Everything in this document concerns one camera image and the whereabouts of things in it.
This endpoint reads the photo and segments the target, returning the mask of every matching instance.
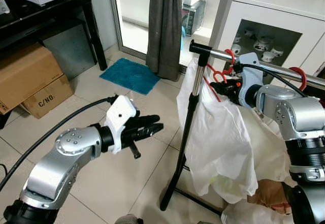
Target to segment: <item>cardboard box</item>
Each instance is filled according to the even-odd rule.
[[[41,118],[50,110],[73,94],[68,79],[62,75],[54,82],[25,100],[21,106],[36,118]]]
[[[52,53],[33,44],[0,55],[0,113],[6,114],[62,76]]]

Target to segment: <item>chrome rod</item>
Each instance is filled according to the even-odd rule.
[[[227,62],[232,61],[231,55],[229,55],[228,53],[226,53],[224,51],[211,50],[210,55],[214,58],[219,58],[219,59],[225,60]],[[273,73],[276,73],[283,78],[287,78],[287,79],[291,79],[291,80],[295,80],[295,81],[299,81],[299,82],[301,81],[300,74],[298,74],[290,69],[283,68],[283,67],[280,67],[277,65],[273,65],[270,63],[266,63],[263,61],[260,61],[259,63],[261,64],[261,67],[263,67]],[[306,77],[307,77],[307,85],[325,90],[325,79],[317,78],[317,77],[314,77],[314,76],[311,76],[308,74],[306,74]]]

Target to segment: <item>white cabinet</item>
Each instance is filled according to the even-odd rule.
[[[244,35],[247,28],[253,30],[252,37]],[[280,46],[284,50],[273,64],[302,67],[313,75],[325,61],[324,33],[325,0],[232,0],[220,42],[214,49],[231,48],[236,34],[240,34],[240,54],[256,52],[261,60],[263,51],[257,51],[254,42],[266,36],[271,38],[269,49]],[[213,62],[217,70],[224,65],[219,59]]]

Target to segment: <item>black table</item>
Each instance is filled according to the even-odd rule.
[[[10,13],[0,15],[0,39],[12,37],[50,19],[62,21],[65,18],[70,18],[73,10],[81,7],[89,30],[90,42],[95,53],[94,60],[96,63],[98,62],[102,71],[107,68],[91,0],[55,0],[44,6],[38,6],[25,0],[6,0],[6,3],[10,8]],[[0,114],[0,129],[5,126],[10,113]]]

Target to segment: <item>blue bath mat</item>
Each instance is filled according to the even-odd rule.
[[[145,95],[160,79],[148,67],[125,58],[119,59],[100,77]]]

